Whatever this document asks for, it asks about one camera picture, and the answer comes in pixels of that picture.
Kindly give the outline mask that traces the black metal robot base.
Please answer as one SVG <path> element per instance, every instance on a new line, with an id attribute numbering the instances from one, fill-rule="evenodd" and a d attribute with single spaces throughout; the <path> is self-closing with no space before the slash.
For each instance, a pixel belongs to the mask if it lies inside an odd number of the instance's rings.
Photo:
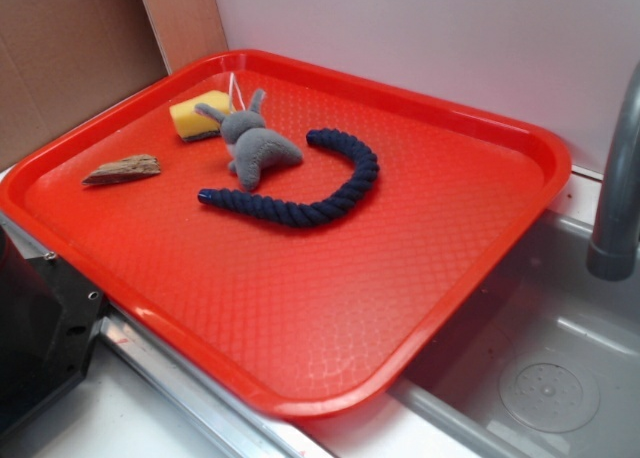
<path id="1" fill-rule="evenodd" d="M 86 377 L 107 300 L 62 258 L 25 258 L 1 232 L 1 438 Z"/>

